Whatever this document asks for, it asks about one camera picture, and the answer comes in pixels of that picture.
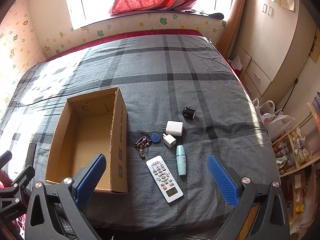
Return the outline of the light blue cosmetic bottle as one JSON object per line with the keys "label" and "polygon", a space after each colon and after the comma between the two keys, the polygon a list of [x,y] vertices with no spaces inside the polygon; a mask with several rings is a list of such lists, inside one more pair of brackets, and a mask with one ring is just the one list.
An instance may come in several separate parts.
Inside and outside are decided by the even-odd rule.
{"label": "light blue cosmetic bottle", "polygon": [[178,174],[180,176],[185,176],[187,173],[187,163],[183,145],[177,145],[176,147],[176,164]]}

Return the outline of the white remote control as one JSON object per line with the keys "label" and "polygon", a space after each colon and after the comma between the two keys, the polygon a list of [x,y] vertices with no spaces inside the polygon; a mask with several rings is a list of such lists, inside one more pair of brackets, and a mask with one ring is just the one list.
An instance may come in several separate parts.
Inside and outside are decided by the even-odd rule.
{"label": "white remote control", "polygon": [[167,203],[183,197],[182,190],[160,155],[147,160],[146,165]]}

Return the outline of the brown cardboard box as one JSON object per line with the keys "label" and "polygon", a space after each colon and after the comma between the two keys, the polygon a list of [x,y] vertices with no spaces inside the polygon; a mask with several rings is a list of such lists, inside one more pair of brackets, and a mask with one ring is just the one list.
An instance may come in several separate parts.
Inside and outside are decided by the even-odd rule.
{"label": "brown cardboard box", "polygon": [[97,154],[106,170],[95,191],[126,194],[127,109],[118,87],[68,98],[50,147],[45,181],[58,184],[76,175]]}

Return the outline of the small white charger plug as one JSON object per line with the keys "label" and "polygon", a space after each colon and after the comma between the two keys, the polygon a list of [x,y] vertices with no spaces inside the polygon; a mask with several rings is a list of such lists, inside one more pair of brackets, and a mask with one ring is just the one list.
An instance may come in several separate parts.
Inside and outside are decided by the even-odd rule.
{"label": "small white charger plug", "polygon": [[170,135],[170,134],[165,134],[163,133],[163,143],[168,147],[172,148],[173,146],[176,145],[176,139]]}

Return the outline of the large white charger plug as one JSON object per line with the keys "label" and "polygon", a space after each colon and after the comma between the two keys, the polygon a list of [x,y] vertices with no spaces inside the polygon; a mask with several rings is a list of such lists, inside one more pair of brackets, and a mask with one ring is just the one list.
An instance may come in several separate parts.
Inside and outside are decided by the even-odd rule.
{"label": "large white charger plug", "polygon": [[181,137],[183,133],[183,122],[167,121],[166,124],[162,125],[162,129],[165,131],[165,134]]}

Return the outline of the keyring with carabiner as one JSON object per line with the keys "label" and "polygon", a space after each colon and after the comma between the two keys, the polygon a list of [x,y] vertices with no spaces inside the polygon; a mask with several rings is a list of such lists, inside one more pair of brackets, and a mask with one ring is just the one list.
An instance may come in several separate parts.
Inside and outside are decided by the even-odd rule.
{"label": "keyring with carabiner", "polygon": [[139,156],[144,160],[144,148],[149,147],[152,141],[147,132],[139,130],[139,133],[142,133],[142,136],[134,143],[134,148],[139,151]]}

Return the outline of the black cylindrical cap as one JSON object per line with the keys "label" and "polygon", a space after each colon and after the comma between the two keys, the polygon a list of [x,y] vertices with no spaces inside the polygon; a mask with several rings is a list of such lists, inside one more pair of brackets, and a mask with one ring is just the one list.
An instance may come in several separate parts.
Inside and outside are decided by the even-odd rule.
{"label": "black cylindrical cap", "polygon": [[182,111],[182,115],[188,120],[193,120],[196,115],[196,109],[191,107],[185,107]]}

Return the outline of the blue key fob tag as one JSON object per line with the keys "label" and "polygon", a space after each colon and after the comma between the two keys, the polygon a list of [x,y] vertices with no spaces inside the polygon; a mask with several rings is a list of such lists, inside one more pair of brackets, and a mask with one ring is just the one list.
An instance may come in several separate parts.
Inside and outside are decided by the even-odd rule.
{"label": "blue key fob tag", "polygon": [[151,134],[151,141],[152,141],[153,144],[157,144],[157,143],[161,142],[160,135],[157,134],[157,133],[152,133]]}

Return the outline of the black smartphone on bed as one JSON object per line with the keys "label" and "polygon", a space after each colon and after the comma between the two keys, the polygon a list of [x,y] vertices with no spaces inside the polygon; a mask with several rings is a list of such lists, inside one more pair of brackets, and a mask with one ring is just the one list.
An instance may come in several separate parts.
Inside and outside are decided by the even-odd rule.
{"label": "black smartphone on bed", "polygon": [[25,165],[26,166],[29,166],[29,165],[33,166],[34,158],[35,158],[35,152],[36,152],[36,146],[37,146],[37,144],[34,143],[34,142],[31,142],[29,144],[27,157],[26,157],[26,160],[25,160]]}

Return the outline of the wooden shelf with items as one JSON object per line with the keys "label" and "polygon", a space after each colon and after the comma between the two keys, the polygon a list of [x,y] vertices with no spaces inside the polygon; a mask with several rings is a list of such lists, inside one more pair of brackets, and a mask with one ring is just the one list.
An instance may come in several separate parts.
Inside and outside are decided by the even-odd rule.
{"label": "wooden shelf with items", "polygon": [[308,107],[306,118],[272,144],[292,239],[303,237],[319,210],[319,93]]}

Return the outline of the white plastic bags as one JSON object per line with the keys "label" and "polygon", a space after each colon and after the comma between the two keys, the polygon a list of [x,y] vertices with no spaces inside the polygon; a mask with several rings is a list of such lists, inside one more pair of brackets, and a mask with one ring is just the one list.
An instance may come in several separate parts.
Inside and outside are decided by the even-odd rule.
{"label": "white plastic bags", "polygon": [[271,141],[275,141],[277,137],[293,128],[295,119],[284,114],[281,110],[276,111],[276,106],[272,100],[260,104],[259,99],[255,98],[252,103],[267,129]]}

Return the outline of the grey plaid bed sheet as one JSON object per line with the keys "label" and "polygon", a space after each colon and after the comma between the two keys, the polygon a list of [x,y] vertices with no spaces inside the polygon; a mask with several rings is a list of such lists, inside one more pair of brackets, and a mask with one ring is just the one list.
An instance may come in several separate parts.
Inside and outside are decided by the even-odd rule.
{"label": "grey plaid bed sheet", "polygon": [[[127,109],[128,193],[95,193],[85,214],[97,228],[188,230],[219,226],[232,211],[207,168],[210,154],[255,183],[279,179],[267,129],[232,70],[204,37],[146,35],[103,43],[31,67],[21,78],[1,123],[7,172],[25,165],[37,144],[34,181],[44,180],[60,114],[70,97],[118,87]],[[193,120],[182,115],[196,109]],[[169,204],[134,148],[139,130],[160,133],[183,122],[187,174],[176,176],[183,197]]]}

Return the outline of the cartoon patterned padded headboard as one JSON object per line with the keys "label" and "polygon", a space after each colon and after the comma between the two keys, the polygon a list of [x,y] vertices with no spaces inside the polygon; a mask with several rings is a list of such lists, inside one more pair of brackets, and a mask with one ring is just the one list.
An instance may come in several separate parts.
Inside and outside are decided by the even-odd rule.
{"label": "cartoon patterned padded headboard", "polygon": [[78,45],[122,33],[153,29],[193,29],[218,44],[224,20],[177,12],[150,12],[112,18],[74,29],[67,21],[40,33],[27,0],[16,0],[1,22],[1,112],[9,105],[19,80],[32,66]]}

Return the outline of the beige wardrobe cabinet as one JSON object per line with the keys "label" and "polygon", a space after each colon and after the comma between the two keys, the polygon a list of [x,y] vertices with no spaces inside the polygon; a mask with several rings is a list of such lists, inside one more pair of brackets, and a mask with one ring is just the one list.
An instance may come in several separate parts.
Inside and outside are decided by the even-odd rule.
{"label": "beige wardrobe cabinet", "polygon": [[232,56],[251,99],[279,103],[293,86],[313,44],[316,24],[300,0],[293,10],[276,0],[246,0]]}

